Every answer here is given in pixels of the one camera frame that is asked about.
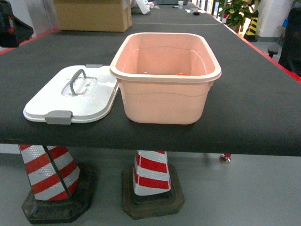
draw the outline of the plastic tub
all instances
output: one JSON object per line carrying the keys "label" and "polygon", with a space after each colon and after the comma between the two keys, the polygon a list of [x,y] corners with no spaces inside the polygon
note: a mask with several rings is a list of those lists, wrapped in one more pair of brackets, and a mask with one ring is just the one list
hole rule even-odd
{"label": "plastic tub", "polygon": [[125,39],[110,72],[117,78],[131,120],[191,124],[201,117],[221,67],[201,36],[136,33]]}

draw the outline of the green leaves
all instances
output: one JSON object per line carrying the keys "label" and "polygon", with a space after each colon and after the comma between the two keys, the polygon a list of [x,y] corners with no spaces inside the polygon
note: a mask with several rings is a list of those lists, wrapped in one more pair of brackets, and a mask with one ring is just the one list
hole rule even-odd
{"label": "green leaves", "polygon": [[[224,13],[228,14],[227,25],[243,25],[246,21],[246,18],[251,18],[253,13],[253,5],[255,1],[260,2],[260,0],[226,0],[227,5],[224,8]],[[220,6],[223,7],[225,0],[217,0]]]}

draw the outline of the black table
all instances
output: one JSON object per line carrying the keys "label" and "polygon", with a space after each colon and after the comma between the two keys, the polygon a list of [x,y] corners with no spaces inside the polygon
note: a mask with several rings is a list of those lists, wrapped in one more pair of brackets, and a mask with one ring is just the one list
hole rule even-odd
{"label": "black table", "polygon": [[[206,39],[222,76],[199,121],[135,123],[124,113],[120,92],[111,112],[96,122],[47,125],[24,118],[26,103],[61,69],[110,65],[123,40],[136,32],[187,32]],[[56,31],[1,55],[0,74],[0,143],[301,156],[301,85],[208,14],[161,5],[133,15],[123,33]]]}

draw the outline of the container rim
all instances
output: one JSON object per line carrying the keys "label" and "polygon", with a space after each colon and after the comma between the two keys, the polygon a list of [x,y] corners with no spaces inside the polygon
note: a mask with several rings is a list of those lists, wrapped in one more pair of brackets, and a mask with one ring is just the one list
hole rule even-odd
{"label": "container rim", "polygon": [[[141,34],[180,34],[180,35],[189,35],[189,36],[196,36],[200,38],[205,45],[209,56],[211,60],[213,61],[213,64],[215,66],[215,70],[212,73],[206,74],[206,75],[163,75],[163,74],[130,74],[125,73],[116,68],[117,61],[126,46],[128,40],[136,35]],[[218,79],[222,74],[222,69],[213,53],[211,48],[209,47],[208,43],[206,42],[205,38],[191,33],[178,33],[178,32],[140,32],[140,33],[134,33],[131,35],[128,35],[124,42],[121,44],[119,50],[117,51],[115,57],[113,58],[111,64],[110,64],[110,73],[115,76],[116,78],[127,80],[127,81],[148,81],[148,82],[177,82],[177,83],[203,83],[203,82],[209,82],[214,81]]]}

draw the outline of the traffic cone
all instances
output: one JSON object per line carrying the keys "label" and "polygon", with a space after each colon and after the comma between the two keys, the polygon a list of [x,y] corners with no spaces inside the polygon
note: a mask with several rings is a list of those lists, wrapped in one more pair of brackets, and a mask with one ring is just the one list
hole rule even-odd
{"label": "traffic cone", "polygon": [[171,188],[164,151],[137,151],[133,172],[134,192],[145,196],[168,192]]}
{"label": "traffic cone", "polygon": [[231,162],[231,154],[227,153],[227,154],[222,154],[220,156],[220,162],[222,163],[230,163]]}
{"label": "traffic cone", "polygon": [[19,148],[32,188],[22,205],[30,223],[72,222],[90,207],[95,169],[80,170],[66,147]]}
{"label": "traffic cone", "polygon": [[228,17],[228,14],[224,14],[222,17],[222,23],[225,25],[227,25],[227,17]]}
{"label": "traffic cone", "polygon": [[137,151],[122,173],[122,207],[132,219],[175,214],[184,204],[176,171],[165,151]]}
{"label": "traffic cone", "polygon": [[249,42],[255,42],[257,41],[256,39],[256,31],[257,31],[257,23],[258,23],[258,11],[256,10],[253,13],[253,16],[251,18],[251,22],[248,26],[248,29],[244,35],[244,39],[246,39]]}

